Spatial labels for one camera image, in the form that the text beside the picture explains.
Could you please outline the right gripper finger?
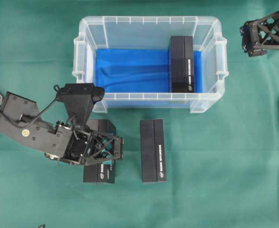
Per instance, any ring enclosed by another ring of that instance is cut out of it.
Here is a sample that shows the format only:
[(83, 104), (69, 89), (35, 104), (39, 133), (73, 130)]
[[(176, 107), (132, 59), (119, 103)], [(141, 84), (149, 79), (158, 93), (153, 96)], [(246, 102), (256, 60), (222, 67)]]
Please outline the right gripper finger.
[(248, 56), (249, 57), (257, 57), (257, 56), (263, 56), (267, 54), (267, 51), (262, 48), (253, 48), (248, 51)]
[(279, 50), (279, 12), (246, 21), (240, 34), (243, 51)]

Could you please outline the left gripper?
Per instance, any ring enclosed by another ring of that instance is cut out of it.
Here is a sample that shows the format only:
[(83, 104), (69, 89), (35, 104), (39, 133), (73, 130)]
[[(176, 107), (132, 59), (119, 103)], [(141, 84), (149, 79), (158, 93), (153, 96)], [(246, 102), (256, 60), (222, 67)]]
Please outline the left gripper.
[[(87, 137), (93, 147), (85, 154)], [(22, 127), (18, 130), (18, 143), (43, 152), (50, 160), (71, 165), (90, 166), (123, 159), (122, 137), (92, 129), (80, 133), (61, 122), (53, 126), (38, 120), (28, 127)]]

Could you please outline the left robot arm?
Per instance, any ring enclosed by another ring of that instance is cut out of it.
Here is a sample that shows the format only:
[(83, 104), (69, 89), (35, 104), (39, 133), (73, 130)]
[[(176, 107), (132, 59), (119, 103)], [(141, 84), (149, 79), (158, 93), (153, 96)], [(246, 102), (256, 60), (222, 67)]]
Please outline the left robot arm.
[[(54, 100), (39, 111), (37, 103), (6, 93), (0, 105), (0, 133), (26, 147), (44, 153), (50, 160), (91, 166), (123, 159), (123, 138), (117, 136), (109, 120), (89, 120), (93, 106), (103, 91), (56, 92)], [(68, 119), (55, 125), (42, 119), (56, 102), (65, 105)]]

